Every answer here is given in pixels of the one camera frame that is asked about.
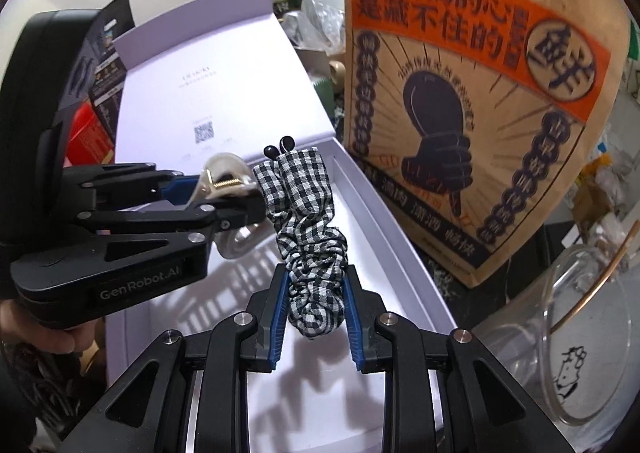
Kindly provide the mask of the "person left hand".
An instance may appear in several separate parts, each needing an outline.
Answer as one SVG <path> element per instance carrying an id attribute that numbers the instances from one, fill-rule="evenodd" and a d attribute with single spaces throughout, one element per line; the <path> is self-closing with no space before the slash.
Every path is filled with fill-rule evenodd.
<path id="1" fill-rule="evenodd" d="M 82 369 L 106 364 L 104 320 L 93 320 L 71 329 L 48 329 L 38 323 L 16 300 L 1 301 L 1 342 L 6 346 L 28 343 L 36 349 L 67 355 L 79 353 Z"/>

